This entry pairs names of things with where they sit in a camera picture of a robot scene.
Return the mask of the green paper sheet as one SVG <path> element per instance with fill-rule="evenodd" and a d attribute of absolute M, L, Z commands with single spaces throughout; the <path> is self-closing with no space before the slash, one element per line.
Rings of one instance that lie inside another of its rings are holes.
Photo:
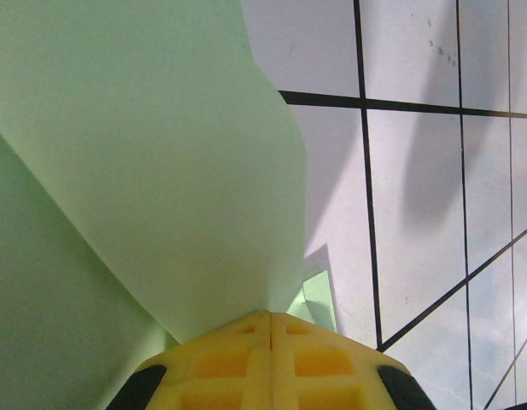
<path fill-rule="evenodd" d="M 313 0 L 0 0 L 0 410 L 100 410 L 139 361 L 288 312 L 323 206 L 287 89 Z"/>

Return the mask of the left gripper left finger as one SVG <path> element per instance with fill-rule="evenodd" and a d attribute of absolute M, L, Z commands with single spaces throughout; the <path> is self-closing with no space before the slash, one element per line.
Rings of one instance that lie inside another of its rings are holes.
<path fill-rule="evenodd" d="M 106 410 L 271 410 L 271 314 L 256 311 L 147 360 Z"/>

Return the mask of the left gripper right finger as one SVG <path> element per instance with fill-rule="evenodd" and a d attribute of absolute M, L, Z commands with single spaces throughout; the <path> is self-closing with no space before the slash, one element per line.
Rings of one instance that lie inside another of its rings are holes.
<path fill-rule="evenodd" d="M 437 410 L 399 361 L 287 313 L 270 314 L 272 410 Z"/>

